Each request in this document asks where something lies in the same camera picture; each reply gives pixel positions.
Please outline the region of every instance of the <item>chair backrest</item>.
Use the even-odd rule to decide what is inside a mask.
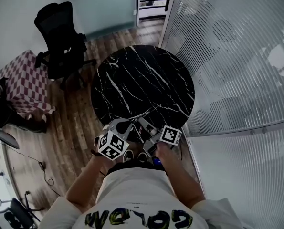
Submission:
[[[50,52],[63,51],[71,47],[77,35],[70,2],[46,5],[38,12],[34,23],[44,37]]]
[[[35,224],[26,208],[15,198],[6,210],[0,211],[0,228],[34,228]]]

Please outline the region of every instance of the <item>wooden floor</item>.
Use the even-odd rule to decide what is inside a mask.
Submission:
[[[93,75],[100,63],[111,53],[130,45],[148,44],[158,46],[164,20],[149,20],[140,23],[135,29],[117,33],[87,42],[86,59],[96,59],[97,66],[86,65],[82,70],[83,78],[88,81],[87,88],[73,90],[71,81],[66,91],[61,91],[58,82],[49,85],[51,104],[57,109],[48,119],[46,134],[35,134],[7,126],[20,145],[20,152],[45,162],[46,180],[54,179],[53,189],[64,195],[81,170],[91,159],[94,138],[100,133],[102,124],[97,119],[91,103],[91,84]],[[183,157],[183,165],[196,177],[196,172],[185,139],[181,140],[181,149],[174,148],[176,155]],[[36,208],[47,209],[56,200],[57,195],[50,190],[44,180],[38,162],[8,150],[12,172],[19,194],[31,192],[30,202]],[[109,167],[102,169],[104,174]],[[103,175],[100,175],[90,205],[95,203]]]

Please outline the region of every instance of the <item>round table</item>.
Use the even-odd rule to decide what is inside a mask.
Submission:
[[[93,78],[91,99],[102,124],[144,117],[155,128],[180,129],[194,106],[194,84],[184,64],[148,45],[123,48],[107,57]],[[129,141],[143,143],[135,122]]]

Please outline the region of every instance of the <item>checkered table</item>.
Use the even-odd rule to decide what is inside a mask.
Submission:
[[[7,77],[7,100],[18,114],[41,109],[52,114],[55,107],[47,103],[47,77],[43,67],[35,68],[36,55],[31,50],[23,52],[0,71],[0,79]]]

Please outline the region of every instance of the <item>cable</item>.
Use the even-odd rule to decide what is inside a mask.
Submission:
[[[182,157],[182,145],[181,145],[181,141],[180,141],[180,143],[179,143],[179,144],[180,144],[179,146],[180,146],[180,151],[181,151],[181,161],[182,161],[182,158],[183,158],[183,157]]]
[[[61,195],[60,195],[59,193],[57,193],[54,189],[52,189],[52,187],[53,187],[54,184],[55,184],[55,181],[54,181],[52,178],[50,178],[49,180],[46,180],[45,167],[44,167],[44,165],[43,165],[43,163],[42,163],[41,161],[39,161],[39,160],[37,160],[37,159],[35,159],[35,158],[33,158],[33,157],[30,157],[30,156],[28,156],[28,155],[24,155],[24,154],[18,152],[17,150],[15,150],[15,149],[13,149],[13,148],[10,148],[10,147],[9,147],[8,145],[6,145],[6,144],[5,144],[5,146],[6,146],[8,149],[10,149],[10,150],[16,152],[16,153],[19,154],[19,155],[22,155],[22,156],[25,156],[25,157],[27,157],[27,158],[31,158],[31,159],[37,161],[38,164],[39,164],[39,166],[40,166],[40,168],[41,168],[41,170],[44,172],[44,181],[46,182],[46,184],[48,185],[48,187],[50,188],[50,190],[52,190],[55,194],[57,194],[58,196],[61,197]]]

